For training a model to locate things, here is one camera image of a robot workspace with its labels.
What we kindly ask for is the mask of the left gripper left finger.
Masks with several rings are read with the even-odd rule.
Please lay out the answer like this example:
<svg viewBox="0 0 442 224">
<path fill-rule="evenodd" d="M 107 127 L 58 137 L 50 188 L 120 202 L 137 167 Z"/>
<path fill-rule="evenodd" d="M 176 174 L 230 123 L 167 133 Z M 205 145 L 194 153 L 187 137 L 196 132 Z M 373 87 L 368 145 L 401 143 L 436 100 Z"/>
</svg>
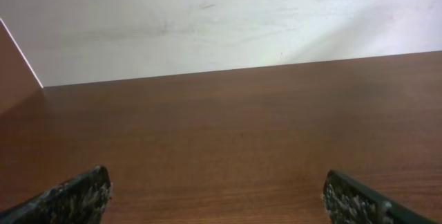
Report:
<svg viewBox="0 0 442 224">
<path fill-rule="evenodd" d="M 111 199 L 108 170 L 97 165 L 1 212 L 1 224 L 99 223 Z"/>
</svg>

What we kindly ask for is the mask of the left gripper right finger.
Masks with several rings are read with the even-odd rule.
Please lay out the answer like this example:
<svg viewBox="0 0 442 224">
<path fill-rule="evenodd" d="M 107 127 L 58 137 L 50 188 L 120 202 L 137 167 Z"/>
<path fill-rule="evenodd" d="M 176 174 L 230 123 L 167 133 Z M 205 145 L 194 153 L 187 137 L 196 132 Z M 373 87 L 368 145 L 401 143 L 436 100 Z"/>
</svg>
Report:
<svg viewBox="0 0 442 224">
<path fill-rule="evenodd" d="M 322 199 L 337 224 L 436 224 L 341 171 L 328 172 Z"/>
</svg>

